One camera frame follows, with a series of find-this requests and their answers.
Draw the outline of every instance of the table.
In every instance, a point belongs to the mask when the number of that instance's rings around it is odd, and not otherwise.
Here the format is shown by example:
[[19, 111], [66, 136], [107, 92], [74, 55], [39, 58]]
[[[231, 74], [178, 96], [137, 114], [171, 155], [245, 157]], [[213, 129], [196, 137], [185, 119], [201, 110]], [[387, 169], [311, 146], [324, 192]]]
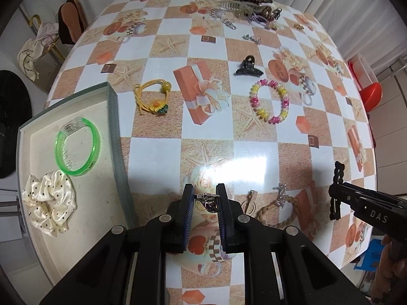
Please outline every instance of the table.
[[[224, 0], [114, 0], [72, 49], [47, 106], [109, 81], [118, 95], [123, 158], [141, 224], [164, 213], [185, 183], [198, 193], [225, 183], [244, 209], [254, 189], [252, 216], [285, 183], [298, 200], [298, 215], [286, 203], [272, 207], [266, 223], [298, 226], [340, 268], [367, 248], [371, 227], [347, 205], [339, 221], [329, 220], [334, 162], [345, 164], [345, 181], [376, 189], [368, 120], [349, 69], [313, 16], [274, 3], [282, 9], [276, 31], [227, 12], [233, 30], [209, 17], [218, 1]], [[246, 34], [261, 44], [243, 39]], [[289, 92], [288, 117], [280, 124], [263, 122], [250, 106], [258, 78], [234, 75], [247, 55], [262, 78]], [[168, 114], [140, 115], [133, 86], [158, 78], [172, 84]], [[159, 90], [148, 87], [143, 101], [162, 98]], [[273, 89], [262, 87], [258, 97], [265, 109], [280, 113]], [[243, 255], [222, 251], [216, 214], [200, 203], [188, 250], [168, 255], [166, 286], [173, 304], [244, 303]]]

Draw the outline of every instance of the yellow hair tie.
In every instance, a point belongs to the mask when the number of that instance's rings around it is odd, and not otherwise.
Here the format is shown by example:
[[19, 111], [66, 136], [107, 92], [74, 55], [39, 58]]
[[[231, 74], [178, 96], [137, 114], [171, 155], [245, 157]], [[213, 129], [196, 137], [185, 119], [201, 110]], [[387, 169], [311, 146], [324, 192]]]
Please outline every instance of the yellow hair tie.
[[[161, 84], [161, 91], [165, 93], [165, 100], [155, 99], [149, 105], [145, 105], [141, 100], [141, 92], [144, 88], [154, 84]], [[142, 115], [142, 110], [155, 113], [155, 114], [166, 114], [168, 112], [167, 99], [171, 90], [171, 83], [165, 81], [164, 79], [155, 79], [146, 82], [143, 85], [136, 84], [134, 85], [134, 98]]]

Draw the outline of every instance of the black hair claw clip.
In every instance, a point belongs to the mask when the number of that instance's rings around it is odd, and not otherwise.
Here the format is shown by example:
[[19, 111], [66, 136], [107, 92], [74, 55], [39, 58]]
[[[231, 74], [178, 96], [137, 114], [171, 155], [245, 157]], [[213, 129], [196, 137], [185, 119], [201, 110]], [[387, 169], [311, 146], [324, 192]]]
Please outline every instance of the black hair claw clip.
[[249, 55], [242, 62], [242, 68], [239, 70], [236, 70], [235, 74], [236, 75], [250, 74], [250, 75], [254, 75], [256, 77], [261, 77], [263, 75], [263, 72], [254, 67], [254, 57]]

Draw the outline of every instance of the screw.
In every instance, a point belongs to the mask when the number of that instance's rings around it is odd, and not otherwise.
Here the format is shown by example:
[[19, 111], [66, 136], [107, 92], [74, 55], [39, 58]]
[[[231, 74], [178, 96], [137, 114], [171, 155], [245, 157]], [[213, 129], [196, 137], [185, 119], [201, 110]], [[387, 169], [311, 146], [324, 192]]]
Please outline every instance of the screw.
[[285, 231], [287, 234], [290, 234], [292, 236], [296, 236], [298, 234], [298, 228], [294, 226], [288, 226]]
[[250, 217], [247, 214], [241, 214], [239, 217], [237, 217], [237, 220], [246, 224], [250, 221]]
[[172, 219], [172, 217], [169, 214], [163, 214], [161, 216], [159, 216], [159, 220], [161, 222], [170, 222]]
[[112, 234], [119, 235], [123, 233], [124, 230], [125, 229], [123, 228], [123, 226], [117, 225], [111, 229], [111, 232]]

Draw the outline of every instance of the shoe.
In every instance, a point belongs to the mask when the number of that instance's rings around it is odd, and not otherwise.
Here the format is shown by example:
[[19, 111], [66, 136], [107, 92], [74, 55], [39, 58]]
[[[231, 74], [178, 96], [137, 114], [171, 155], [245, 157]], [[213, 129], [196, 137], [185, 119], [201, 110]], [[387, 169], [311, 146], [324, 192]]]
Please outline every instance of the shoe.
[[66, 1], [71, 2], [75, 5], [79, 14], [79, 20], [81, 21], [82, 32], [84, 32], [88, 27], [88, 22], [86, 21], [85, 12], [83, 11], [81, 3], [78, 0], [66, 0]]
[[72, 2], [66, 2], [60, 7], [58, 24], [58, 34], [63, 44], [75, 44], [83, 33], [78, 10]]

